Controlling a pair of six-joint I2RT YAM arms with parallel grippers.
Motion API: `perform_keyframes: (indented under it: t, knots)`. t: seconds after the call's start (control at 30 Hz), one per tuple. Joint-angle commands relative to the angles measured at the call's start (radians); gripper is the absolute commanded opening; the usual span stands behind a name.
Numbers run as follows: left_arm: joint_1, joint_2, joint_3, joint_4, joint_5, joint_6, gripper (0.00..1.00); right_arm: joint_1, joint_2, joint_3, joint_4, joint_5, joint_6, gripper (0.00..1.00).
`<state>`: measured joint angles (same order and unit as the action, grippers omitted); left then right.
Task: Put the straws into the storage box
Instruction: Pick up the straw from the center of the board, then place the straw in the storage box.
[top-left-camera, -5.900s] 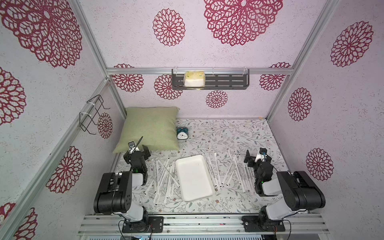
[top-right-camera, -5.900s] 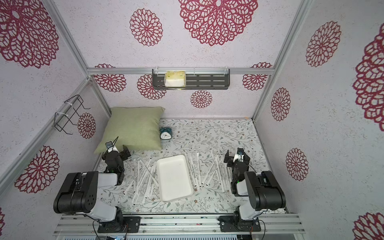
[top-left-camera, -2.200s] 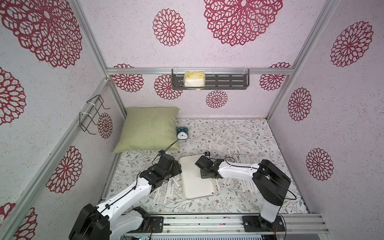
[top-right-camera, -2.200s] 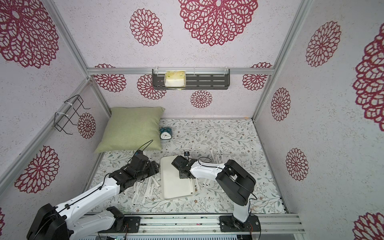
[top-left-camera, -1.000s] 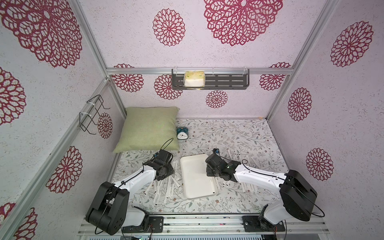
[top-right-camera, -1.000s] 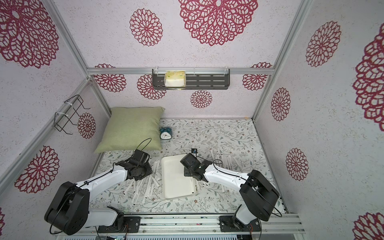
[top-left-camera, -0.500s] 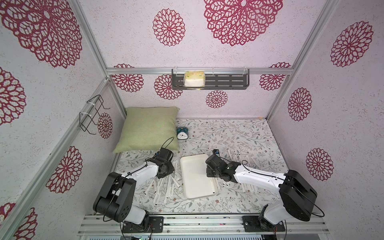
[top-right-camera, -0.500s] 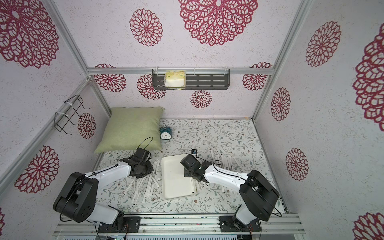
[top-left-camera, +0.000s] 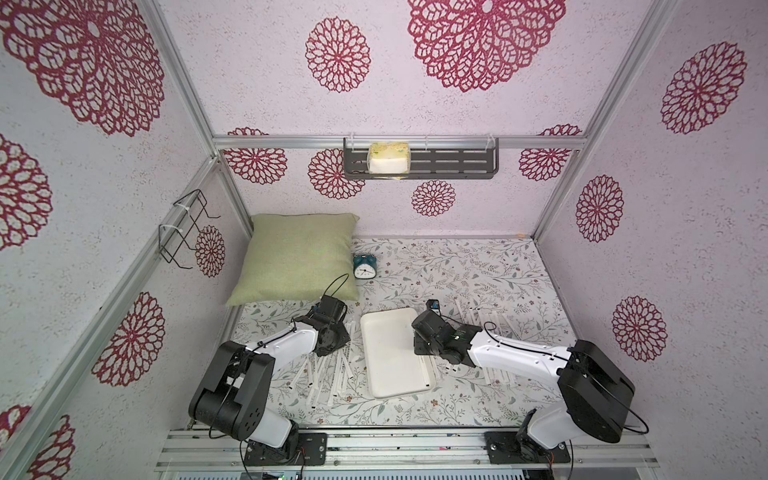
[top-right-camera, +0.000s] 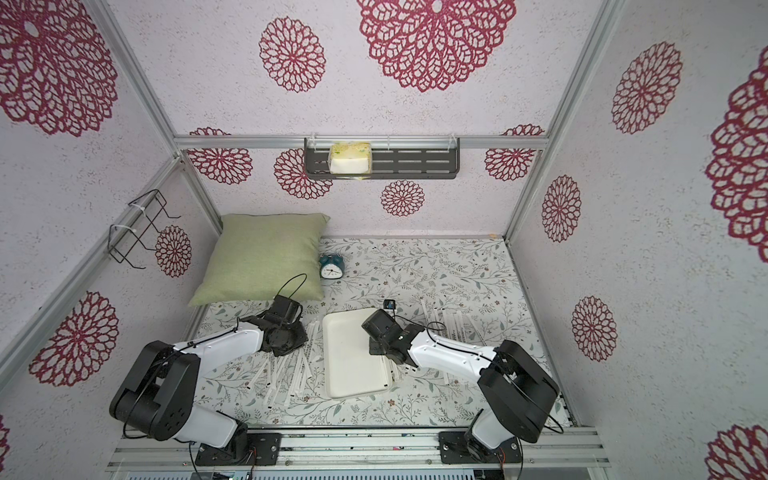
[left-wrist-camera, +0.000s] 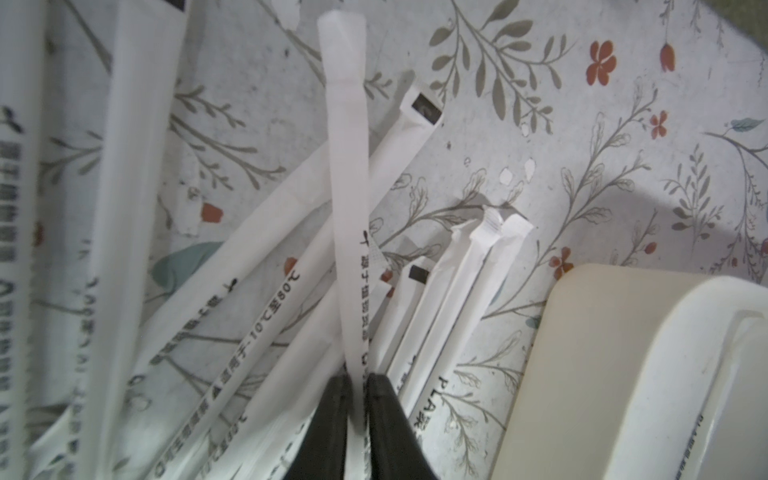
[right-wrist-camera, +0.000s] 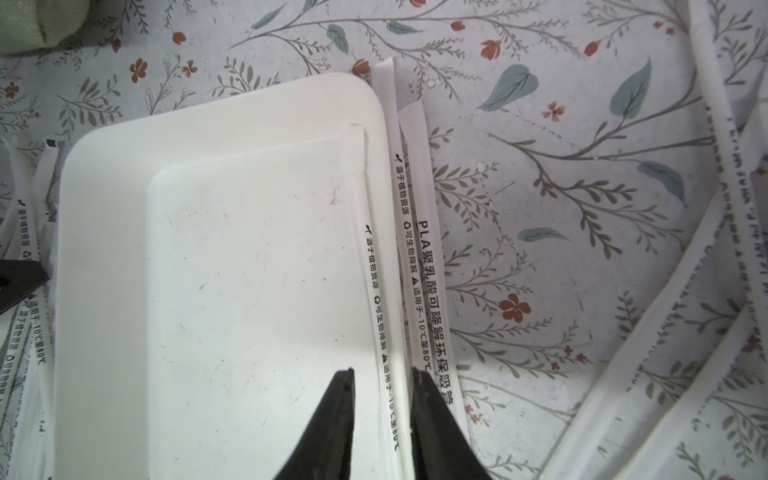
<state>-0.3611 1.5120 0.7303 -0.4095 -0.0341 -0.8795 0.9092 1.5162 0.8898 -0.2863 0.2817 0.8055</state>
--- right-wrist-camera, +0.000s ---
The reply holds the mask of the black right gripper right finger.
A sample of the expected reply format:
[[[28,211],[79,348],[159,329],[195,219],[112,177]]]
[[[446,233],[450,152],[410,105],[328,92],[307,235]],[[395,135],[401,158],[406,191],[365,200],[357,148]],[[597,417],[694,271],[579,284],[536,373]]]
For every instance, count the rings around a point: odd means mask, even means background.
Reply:
[[[416,479],[484,479],[490,476],[472,452],[432,376],[411,369],[412,458]]]

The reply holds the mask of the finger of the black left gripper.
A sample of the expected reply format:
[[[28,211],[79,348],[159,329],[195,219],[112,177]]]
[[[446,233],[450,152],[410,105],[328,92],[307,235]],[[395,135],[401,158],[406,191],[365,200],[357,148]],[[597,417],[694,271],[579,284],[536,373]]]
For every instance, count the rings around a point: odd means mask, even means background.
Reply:
[[[3,314],[49,280],[42,264],[30,260],[0,261],[0,313]]]

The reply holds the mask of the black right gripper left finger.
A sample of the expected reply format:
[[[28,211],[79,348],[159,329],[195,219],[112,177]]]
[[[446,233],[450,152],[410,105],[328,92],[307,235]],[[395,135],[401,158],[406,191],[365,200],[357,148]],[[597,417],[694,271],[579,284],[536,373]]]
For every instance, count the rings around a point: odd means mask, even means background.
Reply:
[[[351,474],[355,373],[337,371],[275,479],[346,480]]]

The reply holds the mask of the straw PLA label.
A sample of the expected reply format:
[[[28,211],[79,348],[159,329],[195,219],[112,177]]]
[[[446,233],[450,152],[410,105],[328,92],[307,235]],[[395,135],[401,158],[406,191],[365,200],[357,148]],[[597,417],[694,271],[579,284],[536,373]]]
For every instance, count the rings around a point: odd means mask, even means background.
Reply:
[[[415,199],[422,286],[433,348],[433,377],[461,433],[467,435],[467,414],[450,337],[442,233],[423,103],[418,100],[403,107],[398,112],[398,119],[406,144]]]

